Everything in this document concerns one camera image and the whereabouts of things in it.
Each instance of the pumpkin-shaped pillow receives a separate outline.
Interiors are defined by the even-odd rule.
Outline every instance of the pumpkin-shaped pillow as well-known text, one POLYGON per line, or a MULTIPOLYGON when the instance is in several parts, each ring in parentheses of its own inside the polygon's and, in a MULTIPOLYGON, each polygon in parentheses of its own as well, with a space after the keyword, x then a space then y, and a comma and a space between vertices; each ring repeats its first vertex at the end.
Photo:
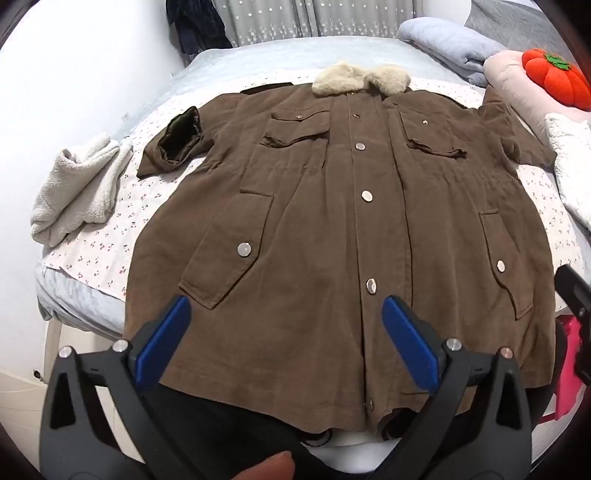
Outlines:
POLYGON ((526 51, 521 63, 527 76, 552 98, 566 106, 591 110, 591 87, 575 65, 540 48, 526 51))

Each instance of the coat sleeve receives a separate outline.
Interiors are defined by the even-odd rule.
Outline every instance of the coat sleeve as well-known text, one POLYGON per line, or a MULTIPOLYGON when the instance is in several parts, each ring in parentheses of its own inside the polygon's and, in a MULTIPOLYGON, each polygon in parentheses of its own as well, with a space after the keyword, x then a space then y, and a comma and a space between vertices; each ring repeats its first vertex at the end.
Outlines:
POLYGON ((217 133, 232 119, 246 95, 225 93, 200 109, 192 106, 175 116, 144 148, 137 176, 167 173, 209 151, 217 133))
POLYGON ((492 87, 486 89, 478 115, 487 129, 499 135, 503 150, 510 160, 534 167, 552 168, 556 153, 527 131, 513 109, 492 87))

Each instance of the coat pocket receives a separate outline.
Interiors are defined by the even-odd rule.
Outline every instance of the coat pocket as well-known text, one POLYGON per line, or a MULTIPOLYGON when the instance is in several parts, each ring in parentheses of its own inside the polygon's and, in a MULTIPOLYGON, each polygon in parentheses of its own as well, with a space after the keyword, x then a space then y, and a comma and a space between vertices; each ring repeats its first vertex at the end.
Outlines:
POLYGON ((319 102, 304 109, 271 112, 262 144, 267 147, 289 147, 306 138, 325 135, 330 129, 330 104, 319 102))
POLYGON ((497 283, 511 298, 518 320, 533 307, 534 292, 525 262, 509 235, 498 210, 480 214, 486 247, 497 283))
POLYGON ((212 309, 256 261, 272 196, 241 190, 197 246, 179 287, 212 309))
POLYGON ((400 107, 399 111, 410 148, 442 157, 466 158, 466 150, 453 136, 443 115, 426 115, 408 107, 400 107))

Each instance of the beige fur collar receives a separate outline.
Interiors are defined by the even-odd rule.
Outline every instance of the beige fur collar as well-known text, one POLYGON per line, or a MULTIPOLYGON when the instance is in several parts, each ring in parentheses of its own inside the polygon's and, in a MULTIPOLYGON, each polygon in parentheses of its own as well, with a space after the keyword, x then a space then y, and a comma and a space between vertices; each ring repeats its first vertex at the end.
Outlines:
POLYGON ((369 88, 372 84, 387 96, 404 92, 410 85, 406 70, 397 65, 364 69, 340 61, 324 69, 314 80, 312 92, 319 96, 337 95, 369 88))

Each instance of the human thumb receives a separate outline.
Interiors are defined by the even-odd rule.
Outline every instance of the human thumb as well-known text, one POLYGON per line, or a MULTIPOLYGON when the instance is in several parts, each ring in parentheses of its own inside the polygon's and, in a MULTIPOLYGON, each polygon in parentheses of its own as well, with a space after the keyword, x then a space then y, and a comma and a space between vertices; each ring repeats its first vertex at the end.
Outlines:
POLYGON ((269 457, 248 470, 244 470, 233 480, 293 480, 296 465, 290 452, 281 452, 269 457))

